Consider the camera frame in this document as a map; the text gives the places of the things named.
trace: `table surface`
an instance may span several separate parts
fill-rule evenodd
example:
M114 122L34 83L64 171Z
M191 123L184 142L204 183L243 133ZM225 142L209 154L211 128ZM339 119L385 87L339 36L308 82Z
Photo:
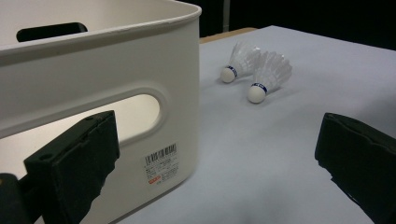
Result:
M259 105L251 77L219 80L244 40L293 66ZM396 51L270 26L200 46L200 146L194 174L120 223L373 223L314 158L325 112L396 137Z

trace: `white plastic bin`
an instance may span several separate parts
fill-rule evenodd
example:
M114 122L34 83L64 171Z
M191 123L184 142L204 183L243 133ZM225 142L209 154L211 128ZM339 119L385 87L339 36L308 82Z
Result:
M120 158L83 223L108 223L185 180L198 148L200 14L166 0L1 1L0 173L22 177L24 158L78 120L113 109ZM68 22L88 32L16 38L24 28ZM174 172L148 176L146 157L170 146Z

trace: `white shuttlecock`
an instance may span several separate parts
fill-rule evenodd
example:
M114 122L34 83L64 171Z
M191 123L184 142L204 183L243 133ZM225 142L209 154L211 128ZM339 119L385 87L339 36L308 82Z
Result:
M236 78L252 75L256 69L256 61L260 54L261 50L249 43L236 43L228 65L221 71L221 80L229 83Z
M265 51L258 59L258 67L253 74L247 98L251 103L258 104L265 99L266 94L277 90L291 77L291 65L282 54Z

